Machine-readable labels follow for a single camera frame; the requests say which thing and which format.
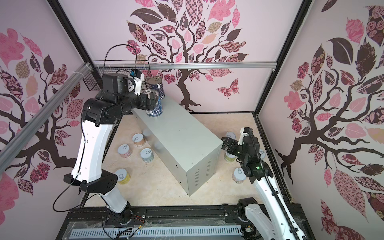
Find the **black frame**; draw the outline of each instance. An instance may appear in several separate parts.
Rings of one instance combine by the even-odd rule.
[[[84,45],[80,41],[80,38],[76,34],[72,24],[70,23],[67,15],[65,14],[63,8],[61,7],[58,0],[47,0],[49,5],[51,6],[52,10],[56,14],[57,18],[59,19],[60,23],[64,27],[65,31],[67,32],[69,38],[71,39],[72,43],[74,44],[75,48],[79,52],[80,56],[82,57],[84,62],[90,63],[91,67],[94,69],[93,61],[90,59]],[[294,204],[292,203],[292,197],[289,193],[289,190],[287,188],[287,185],[285,183],[285,180],[281,174],[281,171],[279,169],[277,160],[275,159],[275,155],[273,154],[273,150],[271,146],[269,145],[269,141],[267,139],[267,136],[263,130],[262,124],[259,119],[259,113],[262,109],[262,106],[269,94],[269,91],[272,88],[272,85],[284,63],[284,60],[289,52],[289,49],[292,46],[292,43],[297,35],[297,32],[299,31],[305,16],[307,15],[307,12],[309,10],[309,7],[312,3],[312,0],[303,0],[301,3],[301,6],[299,8],[299,11],[295,17],[295,20],[293,22],[293,25],[289,31],[289,34],[284,42],[284,45],[282,47],[281,52],[279,53],[278,59],[277,59],[277,65],[272,74],[270,75],[265,87],[264,91],[259,99],[259,102],[256,106],[256,109],[254,112],[196,112],[192,114],[210,114],[210,113],[252,113],[254,116],[254,120],[256,122],[258,131],[260,133],[261,139],[263,141],[266,153],[268,154],[269,160],[271,162],[271,167],[275,173],[275,178],[277,180],[277,183],[280,187],[281,193],[283,195],[283,199],[290,210],[291,214],[293,216],[300,216],[301,219],[305,220],[305,230],[309,233],[310,239],[314,239],[312,230],[306,222],[305,214],[301,208],[300,204]],[[92,75],[95,79],[101,79],[98,71],[92,71]],[[97,81],[97,84],[100,86],[100,88],[103,87],[103,83],[100,81]],[[88,197],[88,194],[85,194],[83,197],[83,200],[85,200]],[[63,225],[58,233],[58,236],[56,240],[61,240],[65,230],[68,226],[68,224],[71,221],[74,220],[102,220],[107,210],[105,207],[84,207],[85,202],[83,205],[79,208],[72,209],[68,212]],[[262,210],[268,214],[265,210],[265,207],[263,205],[260,205]],[[206,206],[164,206],[164,207],[132,207],[133,209],[138,210],[144,210],[146,213],[153,212],[154,215],[152,217],[146,218],[146,219],[176,219],[175,216],[179,218],[210,218],[210,217],[224,217],[225,211],[228,210],[228,208],[235,208],[236,205],[206,205]]]

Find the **can lid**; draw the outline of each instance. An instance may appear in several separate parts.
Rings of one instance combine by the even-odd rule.
[[[232,139],[236,139],[236,135],[235,135],[235,133],[233,133],[233,132],[227,132],[227,133],[225,134],[225,136],[226,136],[226,137],[230,137],[230,138],[232,138]]]
[[[144,138],[143,134],[136,133],[135,135],[133,135],[132,141],[133,142],[140,142],[141,140],[143,140],[143,138]]]
[[[266,156],[265,151],[260,148],[260,158],[263,160],[265,156]]]
[[[115,174],[118,176],[118,182],[121,182],[127,177],[127,170],[120,168],[115,172]]]
[[[152,150],[150,148],[144,148],[140,152],[142,158],[149,158],[152,155]]]
[[[118,148],[118,153],[119,154],[125,154],[129,152],[129,145],[128,144],[123,144]]]
[[[240,181],[244,181],[247,178],[247,176],[244,174],[243,170],[240,167],[236,168],[233,174]]]
[[[227,153],[227,151],[225,151],[225,154],[226,154],[226,156],[229,157],[229,158],[235,158],[235,157],[236,157],[235,155],[232,155],[232,154],[230,154],[230,153]]]

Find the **butterfly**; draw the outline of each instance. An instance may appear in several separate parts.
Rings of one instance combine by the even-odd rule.
[[[239,93],[239,88],[237,87],[238,85],[238,78],[236,78],[232,83],[229,88],[218,88],[217,90],[221,93],[224,93],[224,96],[226,96],[229,99],[229,96],[232,93]]]

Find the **vent grille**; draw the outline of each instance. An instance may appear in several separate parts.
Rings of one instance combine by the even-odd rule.
[[[195,173],[195,187],[199,184],[199,169]]]
[[[206,173],[205,177],[208,177],[208,175],[209,175],[209,170],[211,169],[211,160],[212,159],[210,159],[209,162],[208,162],[207,173]]]
[[[110,228],[105,231],[111,236],[116,237],[119,232],[127,228]],[[240,225],[231,226],[193,226],[193,227],[146,227],[135,234],[135,237],[185,237],[185,236],[223,236],[240,235],[242,236]],[[102,228],[73,229],[69,239],[98,239],[108,238]]]

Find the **ventilation slot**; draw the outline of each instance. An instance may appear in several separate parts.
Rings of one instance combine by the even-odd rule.
[[[196,171],[195,173],[195,187],[199,184],[199,170]]]
[[[208,162],[207,173],[206,173],[205,177],[208,177],[208,175],[209,175],[209,170],[210,170],[210,169],[211,169],[211,159],[210,159],[209,162]]]

